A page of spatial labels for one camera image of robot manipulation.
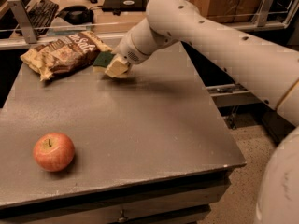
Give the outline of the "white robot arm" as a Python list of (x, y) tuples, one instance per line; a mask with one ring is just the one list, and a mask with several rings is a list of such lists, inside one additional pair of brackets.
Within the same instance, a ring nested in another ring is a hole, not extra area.
[(146, 18), (114, 52), (140, 64), (177, 41), (192, 46), (295, 126), (266, 166), (254, 224), (299, 224), (299, 52), (204, 18), (186, 0), (149, 0)]

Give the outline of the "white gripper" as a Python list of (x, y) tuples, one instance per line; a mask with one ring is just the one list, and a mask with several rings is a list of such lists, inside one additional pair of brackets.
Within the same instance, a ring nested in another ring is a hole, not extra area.
[(141, 64), (150, 57), (137, 49), (131, 32), (121, 39), (113, 53), (120, 56), (116, 55), (105, 69), (105, 74), (112, 78), (127, 78), (131, 64)]

